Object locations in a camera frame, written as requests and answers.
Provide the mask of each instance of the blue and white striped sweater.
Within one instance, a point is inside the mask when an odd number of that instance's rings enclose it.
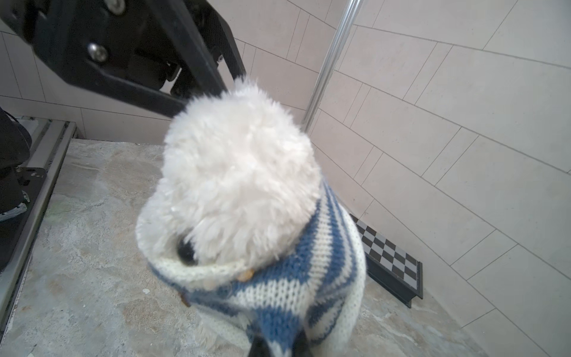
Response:
[[[316,211],[294,252],[249,281],[233,281],[213,291],[188,290],[153,271],[200,312],[243,330],[250,342],[262,335],[274,356],[290,356],[302,328],[316,355],[320,350],[334,352],[347,342],[359,313],[364,264],[353,221],[323,183]]]

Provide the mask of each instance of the marble floor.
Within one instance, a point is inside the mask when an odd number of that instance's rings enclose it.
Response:
[[[1,356],[243,356],[194,341],[198,319],[151,275],[134,239],[160,146],[74,140]],[[345,356],[486,356],[425,291],[408,309],[368,278]]]

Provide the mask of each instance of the metal rail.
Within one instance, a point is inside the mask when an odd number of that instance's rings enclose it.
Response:
[[[325,87],[327,87],[327,83],[335,70],[335,64],[339,59],[341,51],[343,51],[343,46],[347,41],[347,37],[349,37],[349,31],[355,22],[362,2],[363,0],[349,0],[345,6],[341,21],[339,21],[339,26],[337,27],[337,31],[335,31],[335,35],[333,36],[325,60],[323,60],[323,64],[321,65],[321,70],[317,76],[317,81],[315,82],[309,105],[305,111],[305,116],[301,122],[301,128],[306,133],[311,127],[313,117],[315,116],[315,112],[317,112],[317,107],[319,106],[319,102],[321,102],[323,92],[325,92]]]

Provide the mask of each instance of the bolt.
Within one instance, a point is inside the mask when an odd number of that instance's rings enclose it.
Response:
[[[105,47],[97,43],[87,45],[87,53],[89,53],[89,57],[91,57],[93,61],[99,63],[103,63],[109,58],[109,53],[107,53]]]
[[[114,15],[121,15],[125,12],[125,0],[105,0],[105,5]]]

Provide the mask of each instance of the white dog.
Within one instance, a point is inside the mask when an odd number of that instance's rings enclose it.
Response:
[[[364,253],[291,115],[238,81],[221,98],[191,101],[165,143],[163,178],[136,227],[157,276],[245,350],[263,336],[273,355],[291,355],[300,331],[315,355],[342,350]],[[181,260],[181,243],[194,264]]]

